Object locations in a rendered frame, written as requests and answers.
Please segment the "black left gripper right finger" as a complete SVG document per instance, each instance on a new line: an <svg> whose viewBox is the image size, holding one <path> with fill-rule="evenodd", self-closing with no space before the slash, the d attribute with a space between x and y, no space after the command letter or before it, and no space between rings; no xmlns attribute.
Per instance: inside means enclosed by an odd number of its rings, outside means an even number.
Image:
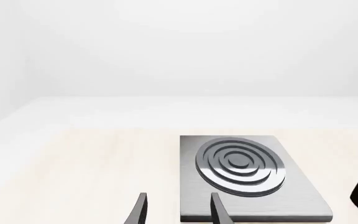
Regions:
<svg viewBox="0 0 358 224"><path fill-rule="evenodd" d="M211 193L211 219L213 224L234 224L218 193Z"/></svg>

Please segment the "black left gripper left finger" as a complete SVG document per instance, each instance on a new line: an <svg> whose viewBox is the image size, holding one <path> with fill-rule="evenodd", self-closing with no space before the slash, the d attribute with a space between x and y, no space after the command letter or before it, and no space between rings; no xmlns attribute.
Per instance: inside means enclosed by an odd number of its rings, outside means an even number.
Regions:
<svg viewBox="0 0 358 224"><path fill-rule="evenodd" d="M147 218L147 194L142 192L124 224L145 224Z"/></svg>

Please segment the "flat black stove plate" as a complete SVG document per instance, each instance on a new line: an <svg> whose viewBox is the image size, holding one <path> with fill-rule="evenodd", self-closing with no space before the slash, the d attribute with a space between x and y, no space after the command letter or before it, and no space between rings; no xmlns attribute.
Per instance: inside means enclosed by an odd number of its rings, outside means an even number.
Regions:
<svg viewBox="0 0 358 224"><path fill-rule="evenodd" d="M333 219L275 136L181 136L181 222L211 222L212 194L234 222Z"/></svg>

